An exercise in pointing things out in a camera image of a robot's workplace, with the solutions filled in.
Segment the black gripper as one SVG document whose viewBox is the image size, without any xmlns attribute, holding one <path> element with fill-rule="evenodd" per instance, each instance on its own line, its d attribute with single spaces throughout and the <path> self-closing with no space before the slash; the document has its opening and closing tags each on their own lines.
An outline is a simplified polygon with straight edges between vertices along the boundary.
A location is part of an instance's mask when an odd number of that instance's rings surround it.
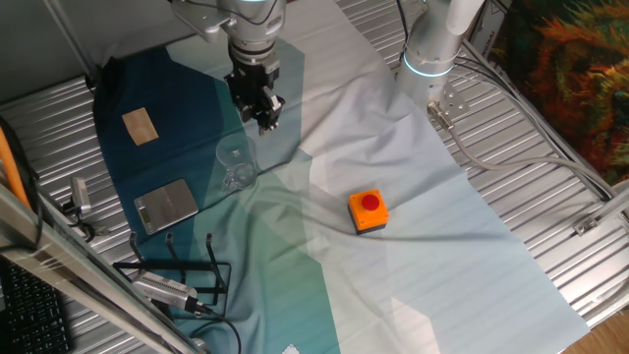
<svg viewBox="0 0 629 354">
<path fill-rule="evenodd" d="M 224 80 L 242 122 L 257 117 L 261 136 L 275 130 L 285 104 L 284 98 L 273 91 L 274 82 L 279 77 L 279 59 L 273 51 L 259 57 L 230 51 L 229 57 L 233 68 Z"/>
</svg>

